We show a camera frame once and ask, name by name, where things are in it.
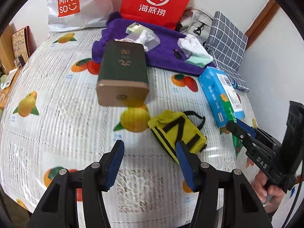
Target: yellow bag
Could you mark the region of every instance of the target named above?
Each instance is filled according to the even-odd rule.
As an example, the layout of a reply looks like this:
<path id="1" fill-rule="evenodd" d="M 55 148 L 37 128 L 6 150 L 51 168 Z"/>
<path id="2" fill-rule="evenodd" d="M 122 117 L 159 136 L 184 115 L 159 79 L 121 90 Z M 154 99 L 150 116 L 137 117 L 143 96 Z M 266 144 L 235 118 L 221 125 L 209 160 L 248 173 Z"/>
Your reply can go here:
<path id="1" fill-rule="evenodd" d="M 187 117 L 191 115 L 202 119 L 202 123 L 196 127 Z M 148 125 L 158 143 L 179 164 L 175 152 L 177 141 L 183 140 L 189 151 L 194 154 L 198 154 L 206 148 L 207 138 L 200 131 L 205 120 L 205 117 L 199 116 L 194 111 L 173 112 L 165 110 L 159 116 L 153 117 Z"/>

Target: plastic bag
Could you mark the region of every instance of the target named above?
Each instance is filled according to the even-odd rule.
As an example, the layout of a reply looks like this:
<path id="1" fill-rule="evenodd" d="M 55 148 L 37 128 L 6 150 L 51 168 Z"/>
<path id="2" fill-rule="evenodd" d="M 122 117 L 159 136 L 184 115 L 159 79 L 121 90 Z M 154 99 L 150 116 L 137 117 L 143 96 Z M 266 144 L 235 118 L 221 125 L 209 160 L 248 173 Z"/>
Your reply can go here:
<path id="1" fill-rule="evenodd" d="M 113 12 L 111 0 L 47 0 L 51 32 L 103 27 Z"/>
<path id="2" fill-rule="evenodd" d="M 143 45 L 145 52 L 154 49 L 161 43 L 159 37 L 149 28 L 141 26 L 123 39 L 116 40 Z"/>

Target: black cable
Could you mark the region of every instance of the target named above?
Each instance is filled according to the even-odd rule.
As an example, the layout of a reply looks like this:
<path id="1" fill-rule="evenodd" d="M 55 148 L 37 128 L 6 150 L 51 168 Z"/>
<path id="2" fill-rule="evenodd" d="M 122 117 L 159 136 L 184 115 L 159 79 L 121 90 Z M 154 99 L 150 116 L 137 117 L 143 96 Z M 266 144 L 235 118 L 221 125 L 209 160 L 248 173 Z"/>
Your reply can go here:
<path id="1" fill-rule="evenodd" d="M 292 204 L 291 209 L 290 209 L 290 211 L 289 211 L 289 213 L 287 215 L 287 218 L 286 218 L 284 224 L 282 225 L 282 228 L 284 228 L 286 226 L 286 224 L 287 224 L 287 222 L 288 222 L 288 220 L 289 220 L 289 218 L 290 218 L 290 216 L 291 216 L 291 214 L 292 214 L 292 212 L 294 210 L 295 204 L 297 203 L 298 197 L 300 195 L 300 190 L 301 190 L 301 187 L 302 187 L 303 176 L 304 176 L 304 157 L 303 157 L 303 161 L 302 161 L 302 172 L 301 172 L 301 176 L 300 176 L 299 188 L 297 190 L 297 193 L 295 195 L 293 204 Z"/>

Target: finger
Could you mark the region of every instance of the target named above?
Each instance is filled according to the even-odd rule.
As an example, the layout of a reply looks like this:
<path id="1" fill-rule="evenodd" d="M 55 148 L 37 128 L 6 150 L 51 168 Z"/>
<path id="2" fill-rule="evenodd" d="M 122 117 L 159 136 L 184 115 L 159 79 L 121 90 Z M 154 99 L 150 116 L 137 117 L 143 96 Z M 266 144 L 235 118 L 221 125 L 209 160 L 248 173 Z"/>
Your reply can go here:
<path id="1" fill-rule="evenodd" d="M 261 170 L 259 170 L 259 173 L 255 176 L 255 180 L 258 180 L 261 185 L 264 186 L 267 182 L 267 177 Z"/>
<path id="2" fill-rule="evenodd" d="M 252 161 L 250 158 L 247 158 L 247 160 L 246 160 L 246 168 L 247 168 L 249 165 L 253 166 L 254 163 L 253 163 L 253 161 Z"/>
<path id="3" fill-rule="evenodd" d="M 251 186 L 252 186 L 253 190 L 255 191 L 257 197 L 261 200 L 261 202 L 262 203 L 265 202 L 266 198 L 257 191 L 255 182 L 251 183 Z"/>
<path id="4" fill-rule="evenodd" d="M 272 196 L 277 196 L 277 197 L 285 196 L 285 192 L 281 188 L 279 188 L 278 186 L 275 186 L 275 185 L 271 185 L 268 188 L 268 194 L 270 194 Z"/>
<path id="5" fill-rule="evenodd" d="M 255 180 L 254 184 L 255 184 L 256 192 L 258 192 L 260 196 L 265 198 L 268 193 L 267 193 L 266 189 L 264 189 L 264 187 L 262 186 L 262 184 L 259 181 L 257 175 L 255 176 L 254 180 Z"/>

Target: human hand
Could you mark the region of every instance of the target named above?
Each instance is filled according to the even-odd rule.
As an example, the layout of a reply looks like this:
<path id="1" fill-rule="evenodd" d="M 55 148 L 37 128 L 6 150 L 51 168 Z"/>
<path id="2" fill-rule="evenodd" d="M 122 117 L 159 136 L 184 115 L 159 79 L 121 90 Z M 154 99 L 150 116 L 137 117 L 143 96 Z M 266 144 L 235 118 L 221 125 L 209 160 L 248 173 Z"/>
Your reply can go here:
<path id="1" fill-rule="evenodd" d="M 254 163 L 253 163 L 253 161 L 252 161 L 250 158 L 247 158 L 247 161 L 246 161 L 246 168 L 247 168 L 249 165 L 253 166 Z"/>
<path id="2" fill-rule="evenodd" d="M 272 195 L 271 200 L 264 207 L 267 213 L 274 212 L 278 209 L 279 205 L 282 202 L 282 199 L 285 196 L 284 191 L 278 186 L 271 185 L 268 190 L 264 188 L 267 183 L 266 175 L 260 170 L 258 174 L 255 176 L 254 181 L 251 183 L 254 191 L 257 196 L 261 200 L 261 202 L 265 202 L 267 195 Z"/>

